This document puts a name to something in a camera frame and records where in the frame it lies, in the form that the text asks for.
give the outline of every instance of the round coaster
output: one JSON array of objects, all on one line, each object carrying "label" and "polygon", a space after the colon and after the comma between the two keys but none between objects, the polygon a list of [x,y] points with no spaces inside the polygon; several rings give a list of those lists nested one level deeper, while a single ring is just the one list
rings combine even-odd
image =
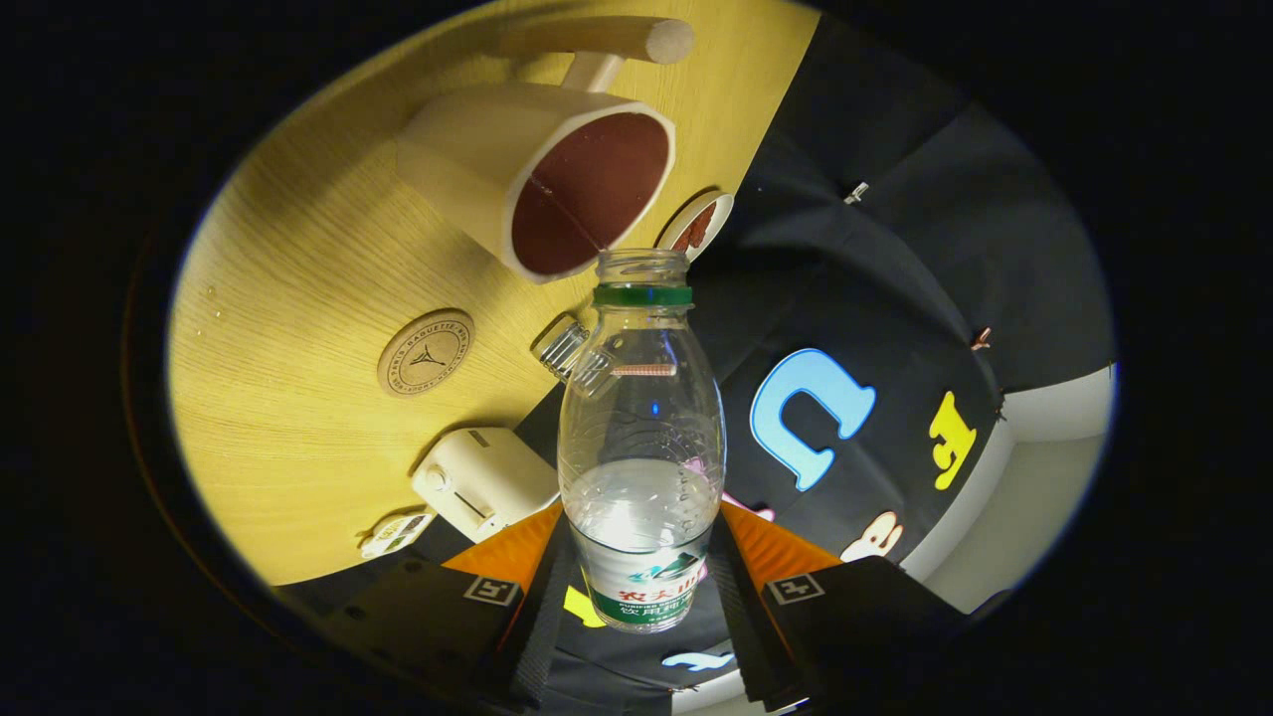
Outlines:
[{"label": "round coaster", "polygon": [[667,224],[663,236],[654,243],[657,248],[684,251],[693,261],[712,243],[733,209],[733,195],[723,191],[705,191],[677,211]]},{"label": "round coaster", "polygon": [[395,397],[433,390],[463,362],[472,335],[472,319],[458,308],[420,316],[384,347],[376,371],[381,387]]}]

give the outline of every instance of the blue u letter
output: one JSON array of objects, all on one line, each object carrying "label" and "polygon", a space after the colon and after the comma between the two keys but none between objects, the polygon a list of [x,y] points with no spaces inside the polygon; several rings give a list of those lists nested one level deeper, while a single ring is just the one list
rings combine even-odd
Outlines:
[{"label": "blue u letter", "polygon": [[875,389],[859,386],[834,358],[813,348],[783,358],[760,383],[751,403],[751,434],[796,473],[796,489],[805,492],[831,469],[835,452],[813,452],[783,424],[783,406],[797,392],[813,396],[840,424],[840,440],[849,440],[871,414]]}]

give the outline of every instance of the mug handle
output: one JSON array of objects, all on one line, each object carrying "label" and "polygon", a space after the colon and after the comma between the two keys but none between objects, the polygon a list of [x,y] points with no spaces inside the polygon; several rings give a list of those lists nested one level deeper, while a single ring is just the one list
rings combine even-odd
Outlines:
[{"label": "mug handle", "polygon": [[611,15],[542,23],[500,38],[505,55],[574,52],[561,87],[606,92],[624,60],[680,62],[694,46],[694,28],[671,18]]}]

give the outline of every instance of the plastic water bottle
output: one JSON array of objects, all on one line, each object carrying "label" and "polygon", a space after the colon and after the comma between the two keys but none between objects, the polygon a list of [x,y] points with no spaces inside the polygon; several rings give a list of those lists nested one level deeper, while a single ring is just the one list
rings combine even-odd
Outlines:
[{"label": "plastic water bottle", "polygon": [[596,330],[566,383],[558,479],[593,609],[631,633],[690,610],[724,485],[721,392],[677,251],[601,254]]}]

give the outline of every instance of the wooden table surface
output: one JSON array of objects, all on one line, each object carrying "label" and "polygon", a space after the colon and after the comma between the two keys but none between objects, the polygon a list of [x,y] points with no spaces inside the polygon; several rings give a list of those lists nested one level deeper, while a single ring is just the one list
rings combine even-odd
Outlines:
[{"label": "wooden table surface", "polygon": [[[503,0],[386,50],[266,136],[211,205],[177,287],[169,378],[178,440],[207,510],[271,585],[360,562],[360,533],[419,505],[410,469],[460,426],[516,426],[555,378],[530,353],[593,273],[533,285],[449,226],[395,175],[395,135],[430,97],[502,82],[556,84],[570,55],[489,52],[554,18],[689,22],[676,65],[629,61],[611,94],[677,131],[676,164],[625,246],[652,246],[681,204],[736,191],[817,13],[778,0]],[[387,395],[376,366],[412,319],[472,316],[468,357],[437,389]]]}]

